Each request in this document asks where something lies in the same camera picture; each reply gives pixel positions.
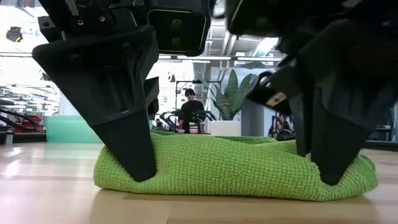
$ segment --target white planter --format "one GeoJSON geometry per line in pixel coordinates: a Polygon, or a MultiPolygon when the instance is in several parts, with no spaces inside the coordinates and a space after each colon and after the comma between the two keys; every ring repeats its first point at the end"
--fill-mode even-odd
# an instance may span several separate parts
{"type": "Polygon", "coordinates": [[[210,134],[213,136],[241,136],[242,127],[240,121],[212,121],[210,134]]]}

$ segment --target knit texture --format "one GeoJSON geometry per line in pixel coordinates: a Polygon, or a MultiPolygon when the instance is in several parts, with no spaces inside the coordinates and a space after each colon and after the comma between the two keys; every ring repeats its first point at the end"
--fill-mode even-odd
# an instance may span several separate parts
{"type": "Polygon", "coordinates": [[[136,194],[244,195],[327,201],[361,195],[377,186],[374,164],[358,156],[335,186],[324,184],[295,141],[267,137],[214,137],[153,132],[155,177],[135,182],[104,147],[94,182],[136,194]]]}

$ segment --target light wood flooring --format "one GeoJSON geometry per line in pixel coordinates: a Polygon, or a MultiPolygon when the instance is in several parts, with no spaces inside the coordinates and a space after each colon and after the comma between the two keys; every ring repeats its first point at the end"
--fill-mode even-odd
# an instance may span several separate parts
{"type": "Polygon", "coordinates": [[[0,224],[397,224],[398,152],[364,150],[379,187],[315,203],[269,198],[134,195],[92,180],[101,145],[0,146],[0,224]]]}

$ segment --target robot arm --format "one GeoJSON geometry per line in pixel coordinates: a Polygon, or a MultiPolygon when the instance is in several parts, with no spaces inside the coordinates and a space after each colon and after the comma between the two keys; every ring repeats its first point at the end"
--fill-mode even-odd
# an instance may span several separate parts
{"type": "MultiPolygon", "coordinates": [[[[147,117],[157,112],[159,83],[146,76],[159,53],[203,52],[215,1],[40,3],[50,43],[33,58],[130,176],[150,179],[156,161],[147,117]],[[133,147],[138,141],[142,147],[133,147]]],[[[398,2],[345,4],[225,0],[223,15],[233,34],[280,37],[277,48],[288,56],[258,76],[247,99],[294,117],[298,154],[311,153],[330,185],[398,100],[398,2]]]]}

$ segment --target green towel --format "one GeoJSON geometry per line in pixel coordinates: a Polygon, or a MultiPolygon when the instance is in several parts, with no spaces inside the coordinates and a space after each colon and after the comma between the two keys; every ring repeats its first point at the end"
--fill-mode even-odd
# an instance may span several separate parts
{"type": "Polygon", "coordinates": [[[104,147],[94,169],[95,184],[136,194],[243,195],[311,201],[353,197],[377,186],[375,167],[365,156],[358,156],[339,184],[324,184],[309,156],[296,155],[295,141],[158,131],[152,132],[152,139],[158,168],[155,177],[135,182],[104,147]]]}

